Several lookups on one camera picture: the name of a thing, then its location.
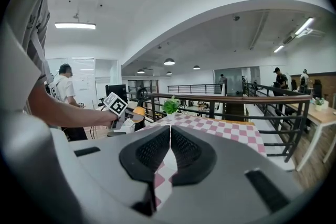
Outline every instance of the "ceiling light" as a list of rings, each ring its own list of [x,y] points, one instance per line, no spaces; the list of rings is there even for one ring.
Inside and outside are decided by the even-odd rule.
[[[306,22],[295,32],[295,35],[298,36],[301,34],[303,30],[305,30],[312,22],[314,21],[314,18],[309,17]]]
[[[284,45],[280,45],[279,48],[277,48],[274,52],[277,53],[279,50],[281,50],[284,47]]]
[[[168,58],[165,60],[165,62],[163,63],[166,66],[172,66],[175,64],[175,61],[172,58]]]
[[[87,23],[55,23],[56,28],[83,28],[83,29],[95,29],[95,24]]]

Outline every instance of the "hand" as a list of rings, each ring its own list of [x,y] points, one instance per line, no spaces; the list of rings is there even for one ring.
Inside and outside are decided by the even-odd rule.
[[[99,119],[97,125],[111,127],[113,121],[117,121],[119,117],[115,115],[110,110],[101,111],[101,118]]]

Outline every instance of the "black rubber pad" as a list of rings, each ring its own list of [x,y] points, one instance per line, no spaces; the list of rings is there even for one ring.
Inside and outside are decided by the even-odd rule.
[[[289,200],[262,171],[252,170],[245,175],[271,212],[276,212],[289,204]]]

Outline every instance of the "potted plant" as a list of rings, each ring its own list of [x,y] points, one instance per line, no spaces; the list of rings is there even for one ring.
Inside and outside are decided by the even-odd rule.
[[[324,103],[324,99],[323,98],[316,98],[315,100],[315,109],[317,111],[322,111],[322,105]]]
[[[172,96],[170,99],[166,100],[163,104],[163,111],[167,113],[167,117],[170,121],[174,120],[175,113],[180,107],[178,99],[175,99],[175,96]]]

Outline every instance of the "pink checkered tablecloth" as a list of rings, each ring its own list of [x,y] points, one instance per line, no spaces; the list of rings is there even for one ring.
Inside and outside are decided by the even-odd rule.
[[[247,144],[255,151],[266,157],[265,146],[259,131],[254,125],[242,125],[215,121],[207,118],[198,118],[186,114],[176,114],[175,120],[170,121],[167,117],[146,126],[143,129],[149,129],[162,125],[178,125],[200,130],[208,134],[232,139],[243,144]],[[169,198],[172,192],[172,176],[177,173],[177,164],[175,156],[169,149],[162,164],[155,173],[154,189],[157,209],[160,210],[163,203]]]

